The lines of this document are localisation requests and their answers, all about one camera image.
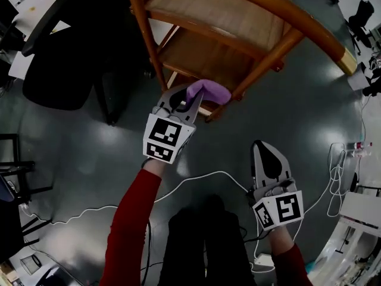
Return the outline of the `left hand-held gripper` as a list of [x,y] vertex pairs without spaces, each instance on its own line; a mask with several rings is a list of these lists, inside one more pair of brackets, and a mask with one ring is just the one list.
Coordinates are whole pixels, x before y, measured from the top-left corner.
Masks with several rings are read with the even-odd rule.
[[[191,124],[195,121],[204,92],[194,95],[187,91],[190,83],[177,85],[166,90],[157,106],[149,114],[143,136],[143,155],[165,163],[173,163],[196,131]],[[185,101],[180,110],[182,119],[171,114]]]

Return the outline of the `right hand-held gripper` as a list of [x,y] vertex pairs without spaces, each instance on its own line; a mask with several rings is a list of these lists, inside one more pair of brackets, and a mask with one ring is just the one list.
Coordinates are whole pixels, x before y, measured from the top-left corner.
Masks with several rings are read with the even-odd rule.
[[252,177],[257,189],[249,190],[249,205],[263,230],[303,220],[302,191],[296,188],[289,162],[277,148],[260,140],[253,142]]

